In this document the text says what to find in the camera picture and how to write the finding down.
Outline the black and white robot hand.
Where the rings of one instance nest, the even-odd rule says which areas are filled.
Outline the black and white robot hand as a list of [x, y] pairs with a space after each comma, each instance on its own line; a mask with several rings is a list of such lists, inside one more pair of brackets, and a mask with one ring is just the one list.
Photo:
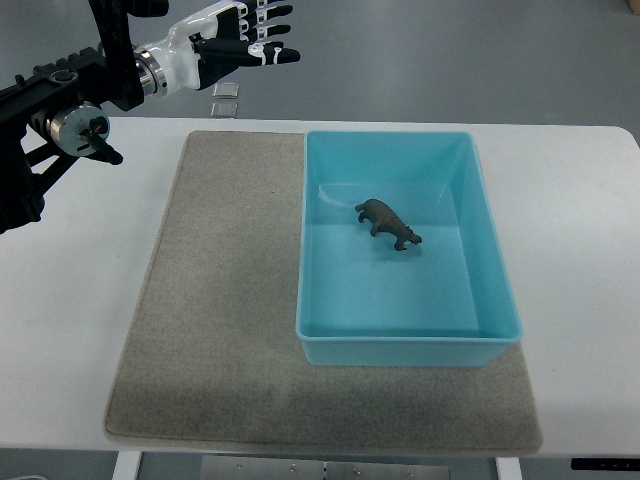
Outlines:
[[286, 1], [219, 1], [180, 20], [164, 39], [135, 50], [143, 94], [204, 90], [241, 67], [299, 61], [297, 50], [274, 39], [291, 27], [272, 21], [292, 12]]

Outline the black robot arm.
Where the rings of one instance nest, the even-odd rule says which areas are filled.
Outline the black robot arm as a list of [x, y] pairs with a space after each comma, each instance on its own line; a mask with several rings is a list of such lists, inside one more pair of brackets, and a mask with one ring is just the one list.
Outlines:
[[17, 76], [1, 92], [1, 229], [38, 222], [45, 193], [80, 158], [119, 165], [107, 142], [101, 106], [123, 111], [143, 103], [159, 86], [135, 57], [129, 19], [161, 17], [166, 1], [93, 1], [100, 44]]

